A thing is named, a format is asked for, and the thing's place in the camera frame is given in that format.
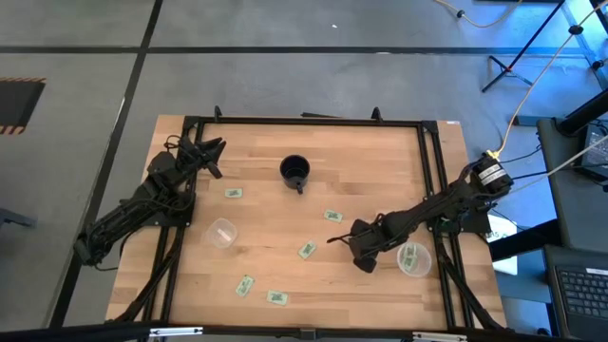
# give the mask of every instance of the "gray floor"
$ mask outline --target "gray floor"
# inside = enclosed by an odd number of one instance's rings
[[[136,46],[153,1],[48,0],[36,6],[41,3],[0,5],[0,45]],[[453,3],[480,22],[508,7]],[[569,3],[577,9],[585,4]],[[431,0],[175,0],[162,6],[152,45],[520,47],[552,7],[523,5],[504,23],[483,30],[456,21]],[[558,47],[567,28],[558,13],[535,46]],[[605,33],[595,39],[604,38]],[[38,219],[31,230],[12,225],[0,230],[0,331],[45,324],[134,57],[0,54],[0,76],[48,78],[26,133],[0,136],[0,207]],[[506,62],[512,57],[500,56]],[[517,70],[534,79],[547,62],[526,57]],[[225,115],[309,111],[367,118],[379,106],[385,118],[457,120],[469,157],[476,159],[500,144],[527,90],[519,80],[505,79],[482,94],[479,89],[498,71],[485,55],[148,55],[100,213],[129,197],[139,183],[158,115],[210,115],[214,105]],[[584,59],[559,58],[522,114],[563,116],[599,91]],[[516,127],[502,157],[520,156],[537,144],[534,128]],[[507,165],[512,175],[543,168],[541,154]],[[546,182],[502,200],[499,210],[527,226],[555,216]],[[112,255],[104,266],[116,262]],[[111,272],[85,269],[67,324],[102,322],[113,280]],[[524,308],[529,326],[542,312],[526,302],[505,301],[505,307]],[[513,319],[518,310],[507,310],[509,325],[527,330]]]

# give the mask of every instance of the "black mug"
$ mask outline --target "black mug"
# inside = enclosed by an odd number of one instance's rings
[[[311,172],[311,165],[308,164],[306,158],[298,155],[285,157],[278,169],[285,184],[302,195],[304,192],[302,188],[306,185],[308,174]]]

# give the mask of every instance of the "plastic cup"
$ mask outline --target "plastic cup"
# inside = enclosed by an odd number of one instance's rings
[[[216,219],[207,229],[207,238],[218,248],[228,248],[237,236],[237,227],[226,218]]]
[[[411,257],[413,258],[413,264],[411,264],[410,267],[407,267],[404,253],[410,245],[415,246],[416,252]],[[399,251],[397,251],[397,265],[399,265],[399,269],[408,276],[422,277],[428,275],[431,263],[432,259],[430,258],[427,248],[418,242],[406,242],[401,245]]]

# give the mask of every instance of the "white cable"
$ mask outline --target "white cable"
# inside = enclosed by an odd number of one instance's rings
[[[569,165],[571,162],[575,161],[578,157],[582,156],[583,154],[587,153],[587,151],[589,151],[590,149],[596,147],[597,145],[603,143],[606,139],[608,139],[608,135],[601,138],[600,140],[590,144],[589,146],[587,146],[587,148],[583,149],[582,151],[580,151],[579,153],[577,153],[576,155],[574,155],[572,158],[570,158],[569,160],[565,161],[563,164],[561,164],[560,166],[554,168],[553,170],[551,170],[551,172],[547,173],[546,175],[543,175],[542,177],[538,178],[537,180],[532,180],[531,182],[529,182],[528,184],[519,187],[511,192],[509,192],[506,196],[515,194],[518,191],[522,191],[523,189],[525,189],[526,187],[530,186],[530,185],[534,185],[536,183],[538,183],[539,181],[544,180],[545,178],[548,178],[549,176],[553,175],[554,173],[560,171],[562,168],[564,168],[565,166]]]
[[[456,12],[460,12],[460,11],[461,11],[460,9],[456,9],[455,7],[451,6],[449,3],[447,3],[447,2],[445,2],[445,1],[443,1],[443,0],[434,0],[434,1],[435,1],[436,3],[439,3],[439,4],[441,4],[441,5],[444,5],[444,6],[445,6],[445,7],[447,7],[447,8],[453,9],[453,10],[455,10]],[[520,5],[522,2],[523,2],[523,0],[518,1],[518,2],[517,2],[517,4],[515,4],[515,5],[514,5],[512,8],[510,8],[508,11],[506,11],[506,12],[503,14],[503,16],[501,16],[501,17],[500,17],[500,18],[498,18],[496,21],[494,21],[493,23],[490,23],[490,24],[486,24],[486,25],[477,24],[477,23],[475,23],[474,21],[472,21],[472,20],[471,20],[469,17],[467,17],[467,16],[466,16],[466,14],[464,14],[464,12],[463,12],[463,18],[465,18],[465,20],[467,20],[467,22],[469,22],[469,23],[470,23],[472,26],[474,26],[474,27],[476,27],[476,28],[479,28],[479,29],[486,29],[486,28],[489,28],[489,27],[491,27],[491,26],[494,26],[494,25],[496,25],[496,24],[498,24],[498,23],[502,22],[502,20],[504,20],[506,17],[508,17],[508,16],[509,16],[509,15],[510,15],[510,14],[513,12],[513,10],[515,10],[515,9],[517,8],[517,6],[519,6],[519,5]]]
[[[582,24],[585,21],[587,21],[587,19],[589,19],[589,17],[593,13],[596,12],[596,10],[601,9],[606,4],[608,4],[608,0],[604,0],[601,4],[597,5],[591,12],[589,12],[589,14],[587,14],[580,21],[579,26],[582,26]],[[561,45],[561,47],[558,48],[558,50],[556,51],[555,55],[553,55],[553,57],[551,58],[551,61],[549,61],[549,63],[541,71],[541,74],[539,74],[539,76],[536,78],[536,80],[534,80],[534,82],[532,83],[532,85],[528,88],[528,91],[525,93],[525,96],[523,97],[522,101],[517,106],[517,109],[515,109],[515,112],[513,113],[513,116],[511,116],[511,120],[509,121],[509,126],[506,128],[506,132],[504,133],[504,139],[503,139],[503,143],[501,144],[501,147],[497,151],[489,151],[489,150],[486,151],[486,153],[490,157],[492,157],[492,158],[494,158],[496,160],[500,157],[501,153],[503,152],[504,148],[506,147],[506,139],[509,136],[509,132],[511,131],[511,127],[513,126],[513,122],[515,121],[515,118],[517,117],[517,115],[520,113],[520,110],[522,110],[523,104],[525,103],[525,101],[530,96],[530,93],[532,92],[532,89],[534,89],[534,87],[536,86],[537,82],[541,79],[542,75],[544,75],[544,73],[547,72],[547,70],[549,69],[549,67],[551,67],[551,65],[553,64],[553,62],[555,62],[555,60],[558,58],[558,56],[560,55],[560,53],[563,50],[563,48],[565,48],[565,46],[568,44],[568,42],[570,42],[570,40],[572,39],[572,37],[574,37],[574,34],[570,34],[570,36],[568,37],[568,39],[566,39],[566,41],[563,42],[563,44]]]

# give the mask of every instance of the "wooden table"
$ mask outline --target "wooden table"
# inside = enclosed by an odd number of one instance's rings
[[[147,162],[162,150],[170,134],[180,134],[182,116],[160,116]],[[438,122],[450,181],[467,163],[461,127]],[[433,257],[424,278],[404,275],[397,249],[381,253],[372,274],[352,264],[347,245],[326,244],[349,232],[355,219],[372,221],[377,213],[404,210],[425,195],[416,130],[402,127],[356,127],[276,124],[206,124],[203,139],[222,137],[227,146],[219,160],[224,177],[200,171],[197,202],[186,230],[172,323],[260,327],[361,329],[446,328],[431,234],[421,226],[410,240],[425,245]],[[427,139],[435,189],[439,189],[430,137]],[[290,154],[305,156],[312,168],[304,195],[288,189],[278,172]],[[242,188],[241,199],[227,199],[224,189]],[[323,219],[326,209],[342,213],[341,223]],[[207,240],[207,227],[225,218],[238,238],[220,250]],[[107,318],[121,314],[149,278],[160,229],[143,228],[126,243]],[[306,260],[297,251],[313,240],[318,248]],[[491,315],[504,325],[504,313],[487,245],[461,234],[466,280]],[[256,283],[244,298],[235,289],[244,275]],[[155,316],[160,312],[160,286]],[[266,301],[269,290],[289,294],[289,303]],[[451,293],[457,320],[462,311],[456,287]]]

